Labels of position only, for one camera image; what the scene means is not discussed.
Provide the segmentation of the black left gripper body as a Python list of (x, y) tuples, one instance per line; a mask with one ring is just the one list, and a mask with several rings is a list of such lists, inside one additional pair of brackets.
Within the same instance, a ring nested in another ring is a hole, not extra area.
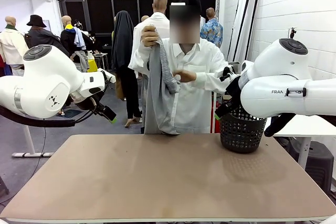
[(92, 95), (89, 98), (85, 98), (83, 101), (76, 103), (76, 106), (81, 110), (94, 111), (94, 113), (104, 112), (104, 105), (100, 103), (102, 96)]

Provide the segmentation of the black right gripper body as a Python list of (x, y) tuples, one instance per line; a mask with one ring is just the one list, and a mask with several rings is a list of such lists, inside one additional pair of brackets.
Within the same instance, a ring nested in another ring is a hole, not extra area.
[(241, 88), (239, 86), (240, 76), (237, 76), (234, 80), (230, 82), (226, 88), (226, 93), (231, 96), (231, 98), (224, 103), (225, 109), (236, 109), (240, 106), (240, 94)]

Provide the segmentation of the person's left hand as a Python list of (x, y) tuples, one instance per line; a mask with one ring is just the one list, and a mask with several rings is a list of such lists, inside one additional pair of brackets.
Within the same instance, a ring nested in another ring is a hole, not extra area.
[(192, 82), (196, 80), (195, 72), (184, 69), (174, 71), (173, 76), (176, 80), (182, 83)]

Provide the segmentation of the person's right hand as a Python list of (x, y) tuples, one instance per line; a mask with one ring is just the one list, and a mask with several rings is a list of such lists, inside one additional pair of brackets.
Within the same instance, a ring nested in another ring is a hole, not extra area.
[(142, 29), (141, 41), (145, 47), (152, 47), (156, 45), (157, 40), (159, 40), (159, 34), (156, 31), (156, 27), (153, 25), (145, 26)]

